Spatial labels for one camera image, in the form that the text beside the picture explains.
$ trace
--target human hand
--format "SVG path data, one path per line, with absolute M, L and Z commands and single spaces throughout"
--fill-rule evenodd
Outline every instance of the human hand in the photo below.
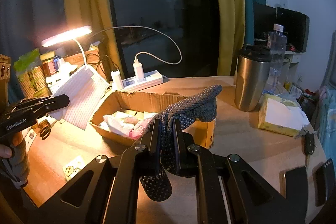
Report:
M 22 142 L 22 140 L 23 140 L 22 131 L 15 133 L 12 140 L 13 145 L 18 146 Z M 8 159 L 11 156 L 12 156 L 12 150 L 3 144 L 0 144 L 0 157 Z

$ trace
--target lamp head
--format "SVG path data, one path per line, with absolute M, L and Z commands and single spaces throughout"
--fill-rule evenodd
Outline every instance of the lamp head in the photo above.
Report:
M 73 29 L 43 40 L 42 47 L 49 47 L 57 43 L 68 41 L 77 37 L 82 37 L 91 32 L 92 32 L 91 26 L 84 26 L 77 29 Z

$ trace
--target car key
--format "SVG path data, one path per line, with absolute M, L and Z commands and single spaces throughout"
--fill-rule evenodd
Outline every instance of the car key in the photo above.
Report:
M 304 153 L 306 155 L 306 167 L 309 165 L 310 155 L 315 151 L 315 137 L 313 133 L 307 132 L 304 137 Z

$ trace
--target dark window glass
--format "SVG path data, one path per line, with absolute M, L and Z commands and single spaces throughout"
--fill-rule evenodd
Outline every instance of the dark window glass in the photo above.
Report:
M 178 44 L 179 65 L 139 55 L 144 72 L 159 70 L 167 77 L 216 75 L 219 45 L 218 0 L 110 0 L 114 26 L 137 25 L 157 29 Z M 133 76 L 134 57 L 149 52 L 171 63 L 179 52 L 167 37 L 140 28 L 115 29 L 127 77 Z

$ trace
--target yellow tissue package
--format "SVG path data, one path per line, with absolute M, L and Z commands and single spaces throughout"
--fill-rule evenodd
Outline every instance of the yellow tissue package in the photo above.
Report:
M 272 124 L 272 123 L 269 123 L 269 122 L 265 121 L 266 113 L 267 113 L 267 100 L 269 100 L 269 99 L 273 99 L 273 100 L 276 100 L 278 102 L 281 102 L 285 106 L 298 106 L 293 101 L 290 101 L 290 100 L 287 100 L 287 99 L 284 99 L 284 98 L 280 98 L 280 97 L 277 97 L 275 95 L 265 94 L 263 103 L 262 103 L 262 105 L 260 107 L 260 110 L 259 110 L 258 128 L 265 129 L 265 130 L 272 131 L 272 132 L 276 132 L 276 133 L 280 133 L 280 134 L 284 134 L 284 135 L 291 136 L 291 137 L 296 136 L 300 132 L 299 130 L 279 126 L 277 124 Z

